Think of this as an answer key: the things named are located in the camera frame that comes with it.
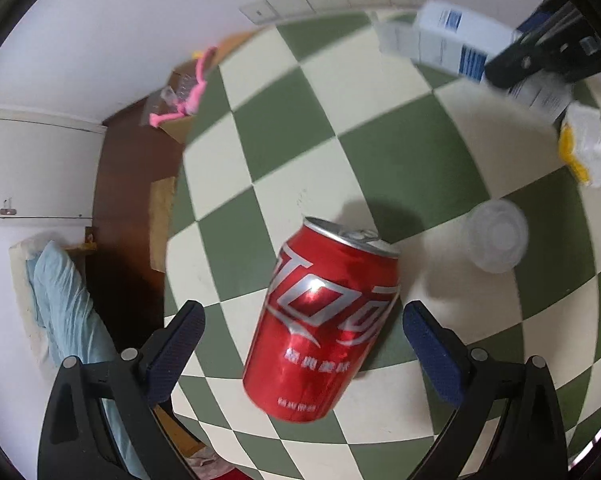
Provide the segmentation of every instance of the plastic wrapper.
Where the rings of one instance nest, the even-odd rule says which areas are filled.
[[[209,447],[203,447],[185,461],[200,480],[213,480],[235,468],[233,464],[223,460]]]
[[[576,179],[601,187],[601,111],[573,102],[561,126],[559,155]]]

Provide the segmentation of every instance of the clear plastic cup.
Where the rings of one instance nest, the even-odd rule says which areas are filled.
[[[466,252],[486,272],[498,274],[513,269],[525,254],[528,241],[527,219],[509,200],[487,200],[468,214]]]

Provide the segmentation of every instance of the red object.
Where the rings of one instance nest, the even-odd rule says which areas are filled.
[[[224,475],[216,477],[216,480],[252,480],[252,478],[236,468],[227,471]]]
[[[398,253],[369,231],[306,218],[285,243],[243,385],[265,413],[325,416],[359,370],[399,294]]]

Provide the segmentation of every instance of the pull tab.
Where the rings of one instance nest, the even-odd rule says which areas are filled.
[[[346,231],[341,234],[345,238],[350,240],[356,240],[357,242],[369,243],[380,240],[379,234],[371,229],[359,229],[357,231]]]

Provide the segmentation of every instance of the white cabinet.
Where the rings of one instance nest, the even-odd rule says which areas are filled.
[[[17,218],[91,218],[104,128],[13,116],[0,118],[0,209],[10,199]]]

